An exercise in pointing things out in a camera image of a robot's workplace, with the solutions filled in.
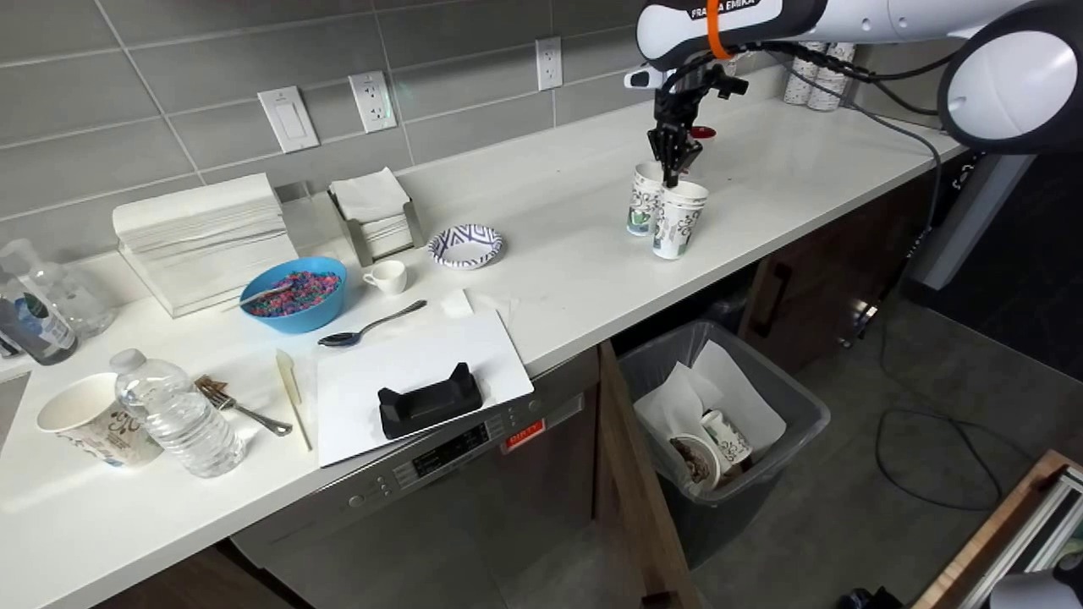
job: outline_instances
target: metal utensil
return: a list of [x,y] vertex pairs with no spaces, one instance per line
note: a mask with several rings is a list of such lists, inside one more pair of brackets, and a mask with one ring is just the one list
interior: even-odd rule
[[274,285],[274,288],[266,288],[266,290],[259,290],[259,293],[245,297],[242,306],[249,306],[254,301],[264,301],[264,297],[281,293],[281,290],[291,290],[291,288],[296,288],[296,285]]
[[319,339],[319,344],[326,344],[326,347],[352,347],[352,344],[363,340],[363,336],[366,336],[370,328],[377,328],[377,326],[384,326],[384,320],[394,320],[394,317],[403,317],[403,314],[413,314],[413,312],[419,312],[419,306],[425,306],[425,301],[413,301],[411,306],[394,312],[394,314],[387,314],[387,317],[377,317],[377,320],[370,320],[370,326],[359,328],[359,330],[326,336],[326,339]]
[[254,409],[245,409],[229,392],[227,392],[227,383],[217,383],[211,376],[196,378],[196,388],[217,405],[217,409],[236,409],[245,412],[248,418],[266,427],[274,435],[288,435],[296,427],[291,421],[281,421],[281,418],[271,418],[271,417],[261,417]]

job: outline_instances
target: small bowl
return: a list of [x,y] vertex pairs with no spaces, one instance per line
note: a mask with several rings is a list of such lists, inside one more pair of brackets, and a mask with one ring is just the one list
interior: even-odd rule
[[442,261],[450,267],[478,272],[478,267],[488,267],[492,261],[501,256],[504,235],[492,228],[480,228],[480,222],[459,222],[459,228],[437,234],[431,250],[437,261]]
[[[281,282],[288,282],[291,274],[331,274],[331,276],[339,276],[339,285],[326,297],[313,301],[301,312],[254,314],[249,301],[259,301],[261,293],[274,293],[274,288]],[[259,274],[242,290],[242,312],[248,317],[259,317],[259,320],[283,330],[283,336],[305,336],[305,330],[326,328],[331,317],[339,317],[346,312],[346,301],[350,301],[350,272],[336,256],[299,256],[299,261],[279,262],[279,267]]]

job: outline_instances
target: cutting board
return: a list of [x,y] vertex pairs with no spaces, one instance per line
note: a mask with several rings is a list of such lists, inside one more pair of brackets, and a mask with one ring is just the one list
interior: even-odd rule
[[314,454],[319,462],[339,462],[394,440],[378,427],[378,388],[413,392],[442,383],[458,362],[466,362],[480,385],[480,409],[535,392],[498,312],[446,317],[394,340],[319,352],[314,362]]

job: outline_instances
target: gray tile wall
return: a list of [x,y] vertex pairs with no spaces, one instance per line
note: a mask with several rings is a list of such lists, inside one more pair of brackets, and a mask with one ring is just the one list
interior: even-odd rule
[[[644,101],[641,0],[4,0],[0,241],[110,250],[110,209],[271,172],[405,168]],[[564,83],[535,91],[535,40]],[[401,127],[366,136],[346,78],[384,66]],[[321,149],[281,154],[259,91],[299,83]]]
[[[958,47],[962,47],[958,40],[931,40],[931,44],[907,44],[907,47],[868,47],[862,50],[862,65],[872,66],[872,72],[885,72],[885,74],[911,72],[915,65],[931,65],[937,58],[956,53]],[[911,78],[911,80],[893,80],[891,87],[904,101],[911,101],[917,109],[937,109],[942,78],[943,78],[943,66],[937,66],[931,74],[922,74],[922,78]],[[856,101],[868,106],[877,116],[922,120],[922,126],[931,126],[931,127],[942,126],[942,117],[933,117],[933,116],[911,116],[907,109],[893,106],[877,87],[859,87]]]

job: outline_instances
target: trash bin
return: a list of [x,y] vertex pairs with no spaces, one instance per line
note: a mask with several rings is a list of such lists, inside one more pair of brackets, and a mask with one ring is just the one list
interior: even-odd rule
[[659,478],[691,566],[712,559],[748,525],[748,518],[771,493],[781,467],[830,421],[830,409],[809,388],[714,320],[691,320],[625,352],[620,365],[631,399],[638,402],[664,385],[676,362],[693,365],[706,340],[722,344],[738,362],[761,399],[784,418],[784,434],[759,461],[751,461],[748,469],[696,502],[684,498],[671,479]]

